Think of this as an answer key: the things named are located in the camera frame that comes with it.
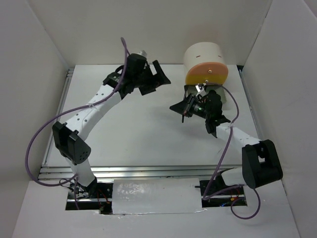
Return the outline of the round cream drawer organizer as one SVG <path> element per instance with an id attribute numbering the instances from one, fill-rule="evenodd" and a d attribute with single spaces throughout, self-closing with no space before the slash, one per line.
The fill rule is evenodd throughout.
<path id="1" fill-rule="evenodd" d="M 190 46 L 183 57 L 186 94 L 197 94 L 197 84 L 207 84 L 206 92 L 214 90 L 226 103 L 226 93 L 221 87 L 228 77 L 228 67 L 220 46 L 212 42 L 200 42 Z"/>

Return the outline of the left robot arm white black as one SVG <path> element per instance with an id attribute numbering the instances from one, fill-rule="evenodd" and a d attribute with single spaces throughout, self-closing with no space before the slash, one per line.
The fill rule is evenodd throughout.
<path id="1" fill-rule="evenodd" d="M 134 89 L 146 95 L 171 83 L 157 60 L 153 61 L 153 66 L 156 73 L 152 73 L 144 55 L 130 54 L 124 65 L 103 80 L 98 92 L 83 109 L 64 123 L 54 123 L 55 146 L 69 163 L 76 176 L 75 182 L 80 186 L 79 191 L 85 197 L 95 196 L 99 189 L 88 160 L 92 149 L 85 140 L 104 115 Z"/>

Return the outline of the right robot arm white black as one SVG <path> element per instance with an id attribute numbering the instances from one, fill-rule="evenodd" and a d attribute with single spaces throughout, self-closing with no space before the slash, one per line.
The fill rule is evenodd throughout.
<path id="1" fill-rule="evenodd" d="M 281 180 L 283 171 L 275 144 L 267 139 L 260 140 L 248 135 L 223 115 L 221 96 L 214 90 L 206 95 L 189 94 L 170 109 L 183 117 L 198 116 L 205 120 L 208 134 L 227 143 L 220 157 L 222 162 L 229 146 L 241 156 L 242 165 L 220 171 L 217 166 L 212 176 L 216 190 L 227 194 L 233 186 L 241 185 L 255 189 Z"/>

